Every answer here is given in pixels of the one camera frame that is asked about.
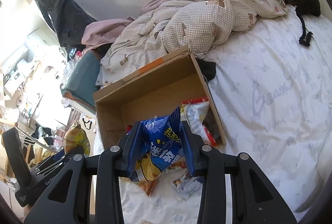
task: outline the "bed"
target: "bed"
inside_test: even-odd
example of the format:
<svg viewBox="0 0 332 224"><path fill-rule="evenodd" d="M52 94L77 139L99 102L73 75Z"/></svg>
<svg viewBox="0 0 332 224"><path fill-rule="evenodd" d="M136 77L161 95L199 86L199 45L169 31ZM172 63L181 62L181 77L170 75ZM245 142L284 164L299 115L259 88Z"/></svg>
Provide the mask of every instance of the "bed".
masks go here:
<svg viewBox="0 0 332 224"><path fill-rule="evenodd" d="M299 221L332 170L332 22L305 16L314 34L305 48L298 43L302 27L295 8L287 9L287 15L258 17L249 31L231 33L205 60L216 63L209 89L227 138L218 149L249 153ZM97 131L94 154L103 150ZM150 197L120 180L125 223L196 223L201 190L183 200L171 187L183 172L161 176ZM226 223L231 223L228 177L226 188Z"/></svg>

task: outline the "plastic bag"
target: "plastic bag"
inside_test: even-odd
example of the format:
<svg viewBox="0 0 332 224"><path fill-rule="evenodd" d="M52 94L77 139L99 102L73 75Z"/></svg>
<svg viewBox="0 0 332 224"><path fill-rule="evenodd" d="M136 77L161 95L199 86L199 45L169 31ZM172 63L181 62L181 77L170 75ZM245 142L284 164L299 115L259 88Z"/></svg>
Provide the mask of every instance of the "plastic bag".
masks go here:
<svg viewBox="0 0 332 224"><path fill-rule="evenodd" d="M172 187L183 199L187 200L197 189L203 186L204 177L192 177L186 171L180 178L172 182Z"/></svg>
<svg viewBox="0 0 332 224"><path fill-rule="evenodd" d="M67 131L64 136L64 151L67 154L70 150L78 145L83 146L84 155L86 157L90 154L90 142L84 129L81 128L80 122L76 121Z"/></svg>
<svg viewBox="0 0 332 224"><path fill-rule="evenodd" d="M90 17L74 0L35 0L48 26L57 34L61 47L77 47L81 44L85 27L96 20Z"/></svg>
<svg viewBox="0 0 332 224"><path fill-rule="evenodd" d="M142 121L142 142L132 181L153 181L183 156L179 135L180 108L165 117Z"/></svg>
<svg viewBox="0 0 332 224"><path fill-rule="evenodd" d="M203 124L210 108L208 99L199 98L182 101L181 105L181 121L187 121L191 132L200 135L205 144L210 146L217 145L213 135Z"/></svg>

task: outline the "pink blanket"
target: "pink blanket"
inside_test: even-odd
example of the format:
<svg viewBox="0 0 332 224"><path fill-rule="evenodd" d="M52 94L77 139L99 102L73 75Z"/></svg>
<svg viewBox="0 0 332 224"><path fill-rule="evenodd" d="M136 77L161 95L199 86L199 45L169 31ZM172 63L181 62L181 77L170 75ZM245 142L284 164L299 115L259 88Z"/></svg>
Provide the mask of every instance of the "pink blanket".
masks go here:
<svg viewBox="0 0 332 224"><path fill-rule="evenodd" d="M89 24L82 37L82 44L86 45L83 53L103 44L113 43L126 26L134 20L134 18L128 17L127 19L110 19Z"/></svg>

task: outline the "blue snack bag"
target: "blue snack bag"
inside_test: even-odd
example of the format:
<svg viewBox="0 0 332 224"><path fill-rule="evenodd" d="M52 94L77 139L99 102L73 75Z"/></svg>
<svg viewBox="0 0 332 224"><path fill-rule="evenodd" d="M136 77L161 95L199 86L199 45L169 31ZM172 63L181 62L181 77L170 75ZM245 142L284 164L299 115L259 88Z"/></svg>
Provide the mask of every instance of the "blue snack bag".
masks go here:
<svg viewBox="0 0 332 224"><path fill-rule="evenodd" d="M164 117L141 121L142 141L132 181L153 181L172 163L181 158L179 139L180 108Z"/></svg>

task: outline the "yellow snack bag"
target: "yellow snack bag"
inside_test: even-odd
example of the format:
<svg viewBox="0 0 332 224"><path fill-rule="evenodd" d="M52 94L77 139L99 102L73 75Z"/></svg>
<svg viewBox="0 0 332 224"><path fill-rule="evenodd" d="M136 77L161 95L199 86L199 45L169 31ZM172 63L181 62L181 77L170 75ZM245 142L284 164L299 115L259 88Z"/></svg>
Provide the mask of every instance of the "yellow snack bag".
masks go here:
<svg viewBox="0 0 332 224"><path fill-rule="evenodd" d="M73 125L68 129L66 135L64 135L64 151L67 154L70 150L75 148L78 145L83 146L84 155L86 157L90 154L90 142L86 135L84 129L81 128L79 121L73 123Z"/></svg>

